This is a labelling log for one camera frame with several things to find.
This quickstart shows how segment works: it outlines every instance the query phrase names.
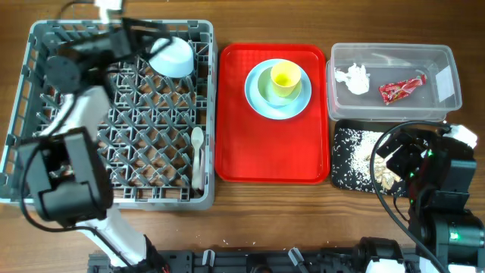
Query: light blue plate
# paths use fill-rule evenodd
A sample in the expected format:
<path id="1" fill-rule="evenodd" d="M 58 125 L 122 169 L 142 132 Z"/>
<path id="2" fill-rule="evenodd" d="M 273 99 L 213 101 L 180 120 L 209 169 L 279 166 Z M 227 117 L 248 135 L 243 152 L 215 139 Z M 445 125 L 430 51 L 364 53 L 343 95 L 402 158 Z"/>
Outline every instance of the light blue plate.
<path id="1" fill-rule="evenodd" d="M 246 83 L 244 85 L 244 93 L 246 94 L 246 99 L 248 100 L 251 108 L 253 108 L 256 112 L 258 112 L 258 114 L 262 115 L 263 117 L 274 120 L 293 118 L 297 114 L 301 113 L 303 109 L 305 109 L 311 98 L 310 78 L 308 77 L 306 72 L 304 72 L 303 69 L 300 68 L 302 72 L 302 91 L 293 102 L 288 105 L 278 107 L 272 106 L 264 100 L 258 90 L 258 78 L 263 71 L 270 67 L 273 67 L 280 61 L 285 60 L 271 59 L 263 61 L 262 63 L 256 65 L 251 70 L 251 72 L 249 72 L 249 75 L 246 78 Z"/>

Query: wood grain surface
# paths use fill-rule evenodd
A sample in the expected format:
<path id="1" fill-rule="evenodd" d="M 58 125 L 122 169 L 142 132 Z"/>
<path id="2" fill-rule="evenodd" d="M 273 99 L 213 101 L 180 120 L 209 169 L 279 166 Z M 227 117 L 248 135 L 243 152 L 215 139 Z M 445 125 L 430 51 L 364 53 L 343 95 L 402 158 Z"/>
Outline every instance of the wood grain surface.
<path id="1" fill-rule="evenodd" d="M 0 3 L 0 143 L 11 116 L 20 65 L 33 22 L 52 19 L 63 1 L 3 0 Z M 327 58 L 337 42 L 405 42 L 451 47 L 462 85 L 463 106 L 447 120 L 485 137 L 485 20 L 483 1 L 237 1 L 131 0 L 127 17 L 206 19 L 214 24 L 219 49 L 232 42 L 309 43 Z M 81 5 L 65 18 L 92 19 Z M 334 123 L 330 124 L 333 133 Z M 468 208 L 485 220 L 485 145 Z M 405 199 L 399 205 L 407 209 Z M 382 209 L 376 196 L 318 186 L 232 184 L 217 180 L 214 206 L 204 212 L 125 211 L 158 249 L 276 249 L 292 246 L 352 246 L 363 236 L 410 240 Z M 0 206 L 1 272 L 86 272 L 98 248 L 82 234 L 48 234 L 28 225 L 19 210 Z"/>

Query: dish rack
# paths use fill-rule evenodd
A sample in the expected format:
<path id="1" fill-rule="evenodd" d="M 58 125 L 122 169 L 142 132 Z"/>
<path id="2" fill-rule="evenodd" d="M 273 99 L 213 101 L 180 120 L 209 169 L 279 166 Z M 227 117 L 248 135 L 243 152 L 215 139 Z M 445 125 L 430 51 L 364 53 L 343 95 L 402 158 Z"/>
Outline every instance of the dish rack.
<path id="1" fill-rule="evenodd" d="M 110 76 L 114 101 L 98 125 L 98 154 L 110 174 L 119 208 L 208 209 L 214 202 L 214 28 L 206 20 L 150 21 L 167 24 L 172 36 L 193 47 L 195 69 L 187 77 L 173 79 L 155 73 L 141 58 L 134 64 L 117 64 L 119 72 Z M 63 42 L 103 31 L 106 26 L 98 20 L 41 20 L 32 25 L 0 165 L 0 202 L 19 198 L 23 169 L 14 145 L 47 128 L 64 101 L 45 81 L 47 58 Z M 190 134 L 196 126 L 205 132 L 205 190 L 194 198 Z"/>

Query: green light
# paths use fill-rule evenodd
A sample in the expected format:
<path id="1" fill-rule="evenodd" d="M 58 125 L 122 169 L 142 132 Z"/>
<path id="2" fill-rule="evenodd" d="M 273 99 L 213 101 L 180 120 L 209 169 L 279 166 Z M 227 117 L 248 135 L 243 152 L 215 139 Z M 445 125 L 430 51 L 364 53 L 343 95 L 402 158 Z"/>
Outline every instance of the green light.
<path id="1" fill-rule="evenodd" d="M 458 235 L 456 232 L 452 232 L 452 233 L 449 234 L 449 239 L 460 240 L 460 235 Z"/>

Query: red tray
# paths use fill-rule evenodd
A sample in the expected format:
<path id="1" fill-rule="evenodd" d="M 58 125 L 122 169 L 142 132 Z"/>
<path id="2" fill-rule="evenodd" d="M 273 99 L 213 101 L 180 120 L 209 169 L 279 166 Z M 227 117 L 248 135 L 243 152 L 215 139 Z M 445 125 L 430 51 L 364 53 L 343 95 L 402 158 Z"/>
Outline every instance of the red tray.
<path id="1" fill-rule="evenodd" d="M 310 77 L 302 113 L 275 121 L 246 101 L 244 83 L 262 61 L 282 58 Z M 229 45 L 221 53 L 217 91 L 215 169 L 233 182 L 317 184 L 330 170 L 325 56 L 314 45 Z"/>

